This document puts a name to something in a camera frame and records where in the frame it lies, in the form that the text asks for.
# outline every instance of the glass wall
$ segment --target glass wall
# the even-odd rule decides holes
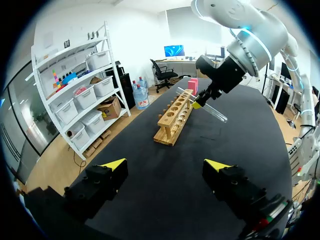
[[[8,168],[26,183],[37,160],[58,135],[38,93],[31,62],[2,94],[1,144]]]

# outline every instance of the desk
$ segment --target desk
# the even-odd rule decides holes
[[[173,69],[173,71],[178,74],[179,76],[182,75],[190,75],[191,77],[200,78],[203,75],[200,71],[196,69],[196,62],[197,60],[189,60],[189,59],[167,59],[163,61],[155,61],[159,67],[162,65],[168,65],[168,69]]]
[[[279,102],[279,98],[280,98],[280,95],[281,95],[281,91],[283,88],[286,88],[286,91],[288,92],[288,89],[291,89],[293,91],[293,96],[291,98],[291,102],[290,102],[290,110],[291,112],[295,115],[295,111],[293,110],[293,106],[294,106],[294,103],[295,103],[295,98],[296,98],[296,95],[299,94],[300,96],[302,96],[302,93],[301,92],[296,92],[294,91],[292,88],[290,88],[290,86],[287,84],[287,83],[283,83],[282,81],[280,81],[280,79],[277,77],[277,76],[272,76],[271,78],[269,78],[270,80],[274,80],[276,81],[277,83],[280,84],[280,87],[279,87],[279,90],[278,90],[278,94],[276,96],[276,100],[275,100],[275,103],[272,102],[271,98],[269,98],[268,100],[270,101],[270,104],[272,105],[273,109],[276,110],[277,106],[278,106],[278,102]]]
[[[223,123],[193,110],[174,147],[153,141],[158,114],[187,88],[183,78],[120,132],[90,163],[127,158],[129,175],[113,201],[106,201],[86,225],[123,240],[237,239],[245,223],[218,201],[202,177],[205,158],[238,164],[270,199],[292,197],[291,168],[279,125],[261,93],[238,85],[208,100],[228,117]],[[199,79],[199,91],[211,83]],[[81,181],[84,171],[76,179]],[[278,223],[285,228],[287,215]]]
[[[167,59],[163,61],[155,61],[157,64],[160,63],[175,63],[175,64],[196,64],[197,60],[189,60],[189,59]]]

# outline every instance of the water bottle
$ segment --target water bottle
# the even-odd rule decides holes
[[[141,87],[146,89],[146,92],[148,92],[148,84],[147,81],[142,79],[142,76],[139,77],[139,84]]]
[[[136,89],[133,91],[133,97],[135,106],[138,110],[146,109],[149,106],[148,93],[145,87],[136,85]]]
[[[136,81],[132,81],[132,82],[133,82],[132,89],[133,91],[135,91],[137,89],[137,84],[136,84]]]

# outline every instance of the computer tower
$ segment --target computer tower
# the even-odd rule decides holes
[[[279,86],[275,85],[273,96],[271,99],[273,104],[275,104],[275,102],[277,100],[278,92],[279,92]],[[287,107],[287,104],[288,104],[288,101],[289,101],[289,97],[290,97],[290,95],[285,90],[282,89],[281,95],[279,98],[279,102],[278,102],[276,109],[275,109],[277,111],[277,113],[284,114],[286,107]]]
[[[131,80],[130,80],[130,76],[129,73],[125,73],[125,70],[123,67],[119,67],[119,65],[121,64],[119,61],[116,61],[116,69],[119,75],[119,79],[121,82],[121,86],[122,86],[122,90],[124,93],[124,97],[126,99],[126,103],[128,104],[129,109],[132,109],[136,103],[135,103],[135,99],[134,99],[134,90],[132,89],[132,85],[131,85]],[[118,87],[118,83],[116,81],[116,77],[115,77],[115,73],[113,71],[112,68],[109,68],[105,71],[105,74],[107,76],[113,76],[112,80],[113,80],[113,86],[115,88]],[[122,108],[125,108],[125,106],[123,105],[122,102],[120,102],[120,105]]]

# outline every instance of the test tube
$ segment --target test tube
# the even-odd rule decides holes
[[[194,102],[196,100],[196,97],[193,96],[192,94],[188,93],[188,92],[185,92],[184,89],[182,89],[181,87],[178,87],[176,89],[176,93],[177,94],[183,94],[183,93],[187,93],[190,95],[190,101],[191,102]],[[209,114],[211,114],[212,116],[215,116],[217,119],[219,119],[220,121],[226,123],[228,122],[228,118],[223,115],[221,112],[219,112],[218,110],[214,109],[212,106],[210,106],[209,104],[205,104],[202,109],[206,110]]]

